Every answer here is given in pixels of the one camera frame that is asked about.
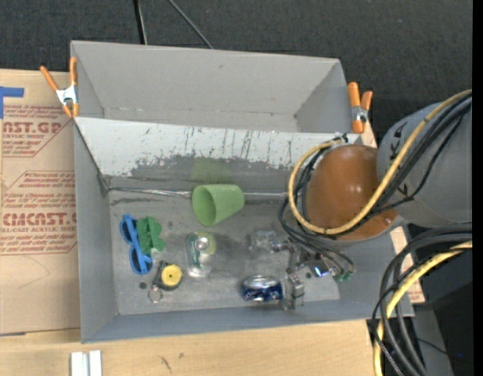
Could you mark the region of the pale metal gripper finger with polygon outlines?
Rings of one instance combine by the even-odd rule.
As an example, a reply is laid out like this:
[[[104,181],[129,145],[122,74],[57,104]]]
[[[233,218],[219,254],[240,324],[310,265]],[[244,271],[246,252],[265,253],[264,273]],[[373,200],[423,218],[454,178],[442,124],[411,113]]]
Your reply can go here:
[[[287,239],[273,230],[256,230],[251,236],[252,252],[278,252],[287,245]]]
[[[295,273],[285,276],[285,286],[283,298],[280,306],[284,310],[297,309],[305,303],[305,284]]]

